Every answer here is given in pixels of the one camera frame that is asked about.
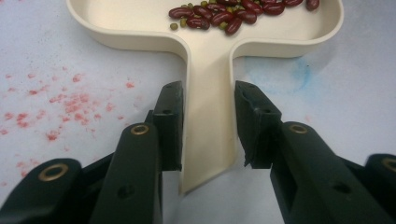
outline bean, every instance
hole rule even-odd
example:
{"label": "bean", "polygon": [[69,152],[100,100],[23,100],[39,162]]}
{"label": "bean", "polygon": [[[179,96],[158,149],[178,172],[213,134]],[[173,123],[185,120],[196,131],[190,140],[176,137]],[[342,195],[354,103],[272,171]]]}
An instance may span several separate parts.
{"label": "bean", "polygon": [[233,34],[235,34],[238,30],[239,30],[239,27],[241,27],[241,24],[242,24],[242,20],[241,19],[239,19],[239,18],[237,18],[237,17],[235,17],[235,18],[233,18],[229,23],[228,23],[228,25],[225,27],[225,34],[226,35],[233,35]]}
{"label": "bean", "polygon": [[213,26],[218,26],[220,25],[222,22],[228,22],[233,18],[233,13],[225,11],[225,12],[220,12],[218,14],[216,14],[215,16],[213,16],[212,21],[210,23],[212,23]]}
{"label": "bean", "polygon": [[263,5],[268,4],[268,3],[276,3],[276,2],[277,2],[277,0],[262,0]]}
{"label": "bean", "polygon": [[237,0],[217,0],[216,2],[223,4],[225,6],[230,6],[230,7],[234,7],[234,6],[238,5]]}
{"label": "bean", "polygon": [[262,10],[264,10],[264,14],[277,16],[282,14],[282,12],[285,10],[285,5],[283,5],[281,2],[268,3],[262,7]]}
{"label": "bean", "polygon": [[207,4],[206,8],[212,10],[212,11],[226,11],[227,7],[221,4],[217,3],[209,3]]}
{"label": "bean", "polygon": [[282,0],[282,2],[285,7],[296,7],[300,5],[303,0]]}
{"label": "bean", "polygon": [[186,23],[190,28],[194,28],[194,29],[207,30],[210,27],[209,21],[203,17],[202,18],[189,17]]}
{"label": "bean", "polygon": [[194,12],[188,7],[175,7],[169,11],[169,17],[173,19],[180,19],[182,17],[193,16]]}
{"label": "bean", "polygon": [[193,9],[194,13],[198,16],[205,17],[207,20],[211,20],[213,17],[212,11],[207,9],[206,7],[195,6]]}
{"label": "bean", "polygon": [[254,12],[256,12],[257,15],[260,15],[263,13],[262,7],[250,0],[242,0],[241,4],[245,9],[250,9],[250,10],[253,10]]}
{"label": "bean", "polygon": [[254,24],[257,20],[257,15],[252,10],[238,9],[234,15],[247,24]]}
{"label": "bean", "polygon": [[319,4],[319,0],[306,0],[305,7],[308,9],[308,11],[313,11],[319,7]]}

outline red powder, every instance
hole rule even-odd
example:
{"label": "red powder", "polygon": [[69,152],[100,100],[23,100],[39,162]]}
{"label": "red powder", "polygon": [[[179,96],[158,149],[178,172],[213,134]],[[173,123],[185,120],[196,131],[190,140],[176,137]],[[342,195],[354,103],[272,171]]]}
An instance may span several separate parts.
{"label": "red powder", "polygon": [[29,91],[29,94],[30,94],[30,95],[36,95],[36,94],[37,94],[37,91]]}
{"label": "red powder", "polygon": [[98,119],[101,119],[101,118],[102,118],[102,116],[101,116],[100,114],[95,114],[93,117],[94,117],[96,120],[98,120]]}
{"label": "red powder", "polygon": [[50,131],[49,133],[46,133],[47,138],[49,139],[50,142],[55,141],[58,136],[59,136],[58,131]]}
{"label": "red powder", "polygon": [[73,82],[80,82],[82,74],[75,74],[73,77]]}
{"label": "red powder", "polygon": [[6,129],[2,129],[2,130],[0,130],[0,134],[6,135],[6,134],[8,134],[8,131]]}
{"label": "red powder", "polygon": [[29,126],[29,123],[26,121],[23,121],[24,119],[26,119],[27,114],[23,113],[23,114],[19,114],[17,116],[17,124],[18,126],[20,126],[21,128],[27,128]]}
{"label": "red powder", "polygon": [[125,85],[126,85],[126,88],[129,88],[129,89],[134,87],[134,83],[133,82],[127,82]]}
{"label": "red powder", "polygon": [[107,112],[110,112],[110,111],[112,111],[112,110],[114,109],[114,107],[115,107],[115,106],[114,106],[113,104],[108,103],[107,106],[106,106],[106,111],[107,111]]}
{"label": "red powder", "polygon": [[14,118],[14,115],[11,114],[11,113],[6,113],[6,114],[4,115],[4,117],[5,117],[6,119],[12,119],[12,118]]}

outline red speck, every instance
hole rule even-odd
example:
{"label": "red speck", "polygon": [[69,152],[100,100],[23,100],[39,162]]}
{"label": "red speck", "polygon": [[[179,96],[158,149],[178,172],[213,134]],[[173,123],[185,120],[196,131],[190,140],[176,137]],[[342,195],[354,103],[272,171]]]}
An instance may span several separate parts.
{"label": "red speck", "polygon": [[14,115],[11,114],[11,113],[6,113],[6,114],[4,115],[4,117],[5,117],[6,119],[12,119],[12,118],[14,118]]}
{"label": "red speck", "polygon": [[129,88],[129,89],[134,87],[133,82],[127,82],[125,85],[126,85],[126,88]]}
{"label": "red speck", "polygon": [[6,129],[2,129],[2,130],[0,130],[0,134],[6,135],[6,134],[8,134],[8,131]]}
{"label": "red speck", "polygon": [[46,136],[51,142],[51,141],[55,141],[58,138],[59,134],[60,133],[58,131],[50,131],[49,133],[46,133]]}
{"label": "red speck", "polygon": [[110,111],[112,111],[112,110],[114,109],[114,107],[115,107],[115,106],[114,106],[113,104],[108,103],[107,106],[106,106],[106,111],[107,111],[107,112],[110,112]]}
{"label": "red speck", "polygon": [[46,115],[46,111],[45,110],[40,110],[39,112],[38,112],[38,115],[36,116],[36,118],[37,119],[43,119],[44,118],[44,116]]}
{"label": "red speck", "polygon": [[36,94],[37,94],[37,91],[29,91],[29,94],[30,94],[30,95],[36,95]]}
{"label": "red speck", "polygon": [[80,82],[82,74],[75,74],[73,77],[73,82]]}
{"label": "red speck", "polygon": [[101,118],[102,118],[102,116],[101,116],[100,114],[95,114],[93,117],[94,117],[96,120],[98,120],[98,119],[101,119]]}

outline screw hole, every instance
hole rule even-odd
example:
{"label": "screw hole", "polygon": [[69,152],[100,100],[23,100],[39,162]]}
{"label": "screw hole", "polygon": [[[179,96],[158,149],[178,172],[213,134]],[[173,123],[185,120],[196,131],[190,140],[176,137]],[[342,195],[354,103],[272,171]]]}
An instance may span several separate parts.
{"label": "screw hole", "polygon": [[131,130],[132,134],[144,134],[149,131],[149,127],[147,125],[137,125],[134,126]]}
{"label": "screw hole", "polygon": [[298,124],[290,125],[289,129],[294,133],[308,133],[308,130],[304,126]]}
{"label": "screw hole", "polygon": [[349,194],[352,191],[348,185],[339,181],[332,182],[332,188],[344,194]]}

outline black plastic part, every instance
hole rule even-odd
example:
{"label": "black plastic part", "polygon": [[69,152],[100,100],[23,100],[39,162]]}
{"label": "black plastic part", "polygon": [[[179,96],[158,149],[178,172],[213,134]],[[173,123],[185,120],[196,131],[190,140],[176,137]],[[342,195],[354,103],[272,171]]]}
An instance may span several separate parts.
{"label": "black plastic part", "polygon": [[393,223],[311,127],[284,123],[280,143],[271,180],[285,223]]}
{"label": "black plastic part", "polygon": [[91,224],[162,223],[162,172],[157,129],[126,128],[108,168]]}
{"label": "black plastic part", "polygon": [[236,81],[235,109],[239,139],[245,150],[245,165],[271,168],[281,112],[255,85]]}
{"label": "black plastic part", "polygon": [[82,197],[80,178],[78,161],[44,162],[8,196],[0,211],[0,223],[70,223]]}
{"label": "black plastic part", "polygon": [[181,81],[163,87],[154,111],[152,123],[160,136],[163,171],[181,171],[183,136],[183,88]]}

